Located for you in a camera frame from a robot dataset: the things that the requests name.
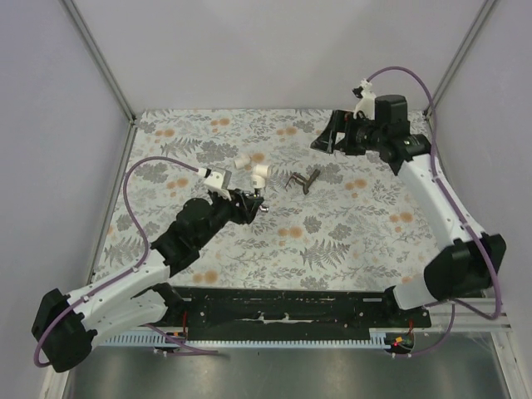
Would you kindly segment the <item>white elbow fitting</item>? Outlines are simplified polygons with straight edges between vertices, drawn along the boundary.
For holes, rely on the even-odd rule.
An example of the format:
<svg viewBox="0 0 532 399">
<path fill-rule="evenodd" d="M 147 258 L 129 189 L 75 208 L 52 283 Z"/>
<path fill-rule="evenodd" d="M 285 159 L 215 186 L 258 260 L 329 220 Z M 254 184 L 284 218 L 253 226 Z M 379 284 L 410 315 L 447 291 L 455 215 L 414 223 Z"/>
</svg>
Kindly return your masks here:
<svg viewBox="0 0 532 399">
<path fill-rule="evenodd" d="M 256 164 L 251 173 L 252 186 L 255 190 L 262 190 L 266 187 L 271 175 L 271 165 Z"/>
</svg>

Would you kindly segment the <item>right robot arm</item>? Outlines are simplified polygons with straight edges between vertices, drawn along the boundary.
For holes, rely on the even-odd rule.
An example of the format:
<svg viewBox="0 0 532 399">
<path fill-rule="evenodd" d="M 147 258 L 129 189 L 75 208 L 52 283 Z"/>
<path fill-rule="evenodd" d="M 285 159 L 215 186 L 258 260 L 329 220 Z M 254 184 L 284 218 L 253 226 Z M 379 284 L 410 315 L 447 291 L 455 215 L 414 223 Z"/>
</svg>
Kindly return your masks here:
<svg viewBox="0 0 532 399">
<path fill-rule="evenodd" d="M 411 132 L 404 96 L 363 98 L 354 111 L 333 111 L 311 147 L 327 154 L 378 153 L 424 212 L 440 252 L 422 275 L 389 288 L 394 308 L 460 302 L 488 288 L 500 294 L 496 278 L 506 243 L 475 221 L 443 175 L 434 146 L 425 135 Z"/>
</svg>

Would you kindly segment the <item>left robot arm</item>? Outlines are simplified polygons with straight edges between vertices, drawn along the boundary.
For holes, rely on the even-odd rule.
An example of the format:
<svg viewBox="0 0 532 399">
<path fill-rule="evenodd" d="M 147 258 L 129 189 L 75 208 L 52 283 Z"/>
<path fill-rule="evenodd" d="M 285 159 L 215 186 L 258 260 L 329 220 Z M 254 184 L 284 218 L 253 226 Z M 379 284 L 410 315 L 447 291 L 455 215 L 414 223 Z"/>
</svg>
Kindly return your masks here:
<svg viewBox="0 0 532 399">
<path fill-rule="evenodd" d="M 259 189 L 208 194 L 186 201 L 134 265 L 69 293 L 57 288 L 46 293 L 31 329 L 35 365 L 70 371 L 108 338 L 160 321 L 180 298 L 169 279 L 198 260 L 226 224 L 251 224 L 264 203 Z"/>
</svg>

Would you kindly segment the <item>white elbow fitting left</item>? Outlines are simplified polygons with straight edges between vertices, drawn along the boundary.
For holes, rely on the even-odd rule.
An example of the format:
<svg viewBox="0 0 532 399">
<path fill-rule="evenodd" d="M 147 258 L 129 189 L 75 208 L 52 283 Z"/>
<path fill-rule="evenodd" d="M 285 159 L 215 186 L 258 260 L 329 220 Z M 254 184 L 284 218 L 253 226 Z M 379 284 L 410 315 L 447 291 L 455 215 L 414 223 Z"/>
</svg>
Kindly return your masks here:
<svg viewBox="0 0 532 399">
<path fill-rule="evenodd" d="M 234 158 L 234 167 L 237 170 L 241 170 L 249 165 L 251 162 L 250 157 L 247 154 L 240 154 Z"/>
</svg>

